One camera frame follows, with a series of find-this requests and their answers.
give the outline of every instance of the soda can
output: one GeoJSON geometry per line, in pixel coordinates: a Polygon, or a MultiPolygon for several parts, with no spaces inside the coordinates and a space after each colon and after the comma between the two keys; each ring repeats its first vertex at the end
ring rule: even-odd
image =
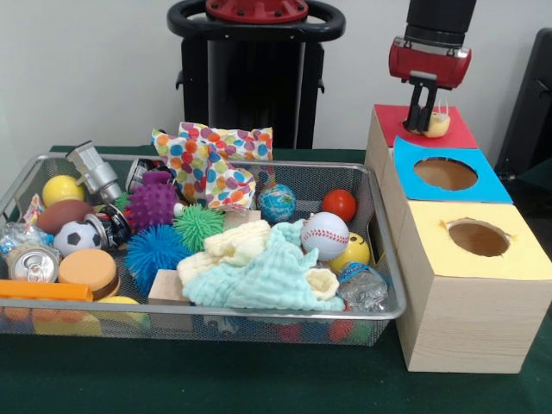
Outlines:
{"type": "Polygon", "coordinates": [[[96,214],[87,214],[85,221],[94,226],[100,235],[104,250],[117,249],[132,235],[129,221],[113,204],[105,205],[96,214]]]}
{"type": "Polygon", "coordinates": [[[9,278],[25,282],[53,283],[58,278],[60,254],[46,246],[22,245],[6,257],[9,278]]]}
{"type": "Polygon", "coordinates": [[[125,189],[129,193],[135,192],[136,188],[142,185],[142,178],[148,171],[165,167],[162,161],[138,158],[132,162],[125,189]]]}

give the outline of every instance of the stacked wooden boxes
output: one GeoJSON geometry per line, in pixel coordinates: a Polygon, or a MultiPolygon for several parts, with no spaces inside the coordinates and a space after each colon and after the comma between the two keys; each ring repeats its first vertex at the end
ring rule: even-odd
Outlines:
{"type": "Polygon", "coordinates": [[[517,373],[552,300],[552,264],[460,113],[438,139],[376,105],[367,165],[405,279],[397,321],[411,371],[517,373]]]}

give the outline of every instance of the cardboard hole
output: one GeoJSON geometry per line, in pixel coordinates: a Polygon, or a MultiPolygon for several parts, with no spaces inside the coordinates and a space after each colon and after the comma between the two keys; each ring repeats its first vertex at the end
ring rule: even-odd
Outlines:
{"type": "Polygon", "coordinates": [[[450,158],[433,157],[414,166],[416,175],[443,190],[466,190],[477,182],[477,173],[467,164],[450,158]]]}
{"type": "Polygon", "coordinates": [[[479,256],[500,256],[510,246],[504,231],[477,220],[453,223],[448,228],[448,233],[458,246],[479,256]]]}

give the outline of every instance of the polka dot fabric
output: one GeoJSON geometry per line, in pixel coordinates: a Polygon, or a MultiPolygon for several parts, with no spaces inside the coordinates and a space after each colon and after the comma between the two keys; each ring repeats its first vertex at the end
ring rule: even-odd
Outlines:
{"type": "MultiPolygon", "coordinates": [[[[225,174],[228,163],[217,164],[207,171],[212,150],[227,160],[271,160],[273,158],[273,129],[212,129],[200,123],[182,122],[179,136],[170,136],[154,129],[152,143],[159,156],[171,168],[185,198],[191,203],[206,203],[207,174],[225,174]]],[[[275,182],[271,167],[254,167],[262,189],[275,182]]]]}
{"type": "Polygon", "coordinates": [[[247,210],[255,194],[253,174],[232,167],[214,149],[209,148],[206,170],[205,202],[213,210],[247,210]]]}

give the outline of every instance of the wire basket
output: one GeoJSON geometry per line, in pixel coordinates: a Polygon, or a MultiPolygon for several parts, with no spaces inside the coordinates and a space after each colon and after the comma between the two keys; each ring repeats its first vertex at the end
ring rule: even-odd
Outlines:
{"type": "MultiPolygon", "coordinates": [[[[134,156],[105,155],[123,188],[134,156]]],[[[293,189],[298,200],[291,221],[320,211],[325,194],[337,188],[354,194],[358,210],[349,229],[370,241],[371,266],[389,285],[385,312],[299,310],[244,310],[193,305],[148,304],[136,289],[124,266],[126,252],[113,253],[121,289],[119,295],[139,304],[98,304],[44,300],[0,299],[0,333],[217,340],[244,342],[292,342],[371,346],[390,320],[405,309],[405,291],[392,247],[386,213],[373,172],[356,164],[309,162],[235,161],[257,180],[257,191],[267,177],[293,189]]],[[[55,175],[78,177],[63,154],[46,154],[30,161],[0,200],[1,221],[15,221],[27,209],[35,193],[55,175]]],[[[100,204],[97,196],[87,201],[100,204]]],[[[0,260],[0,279],[8,269],[0,260]]]]}

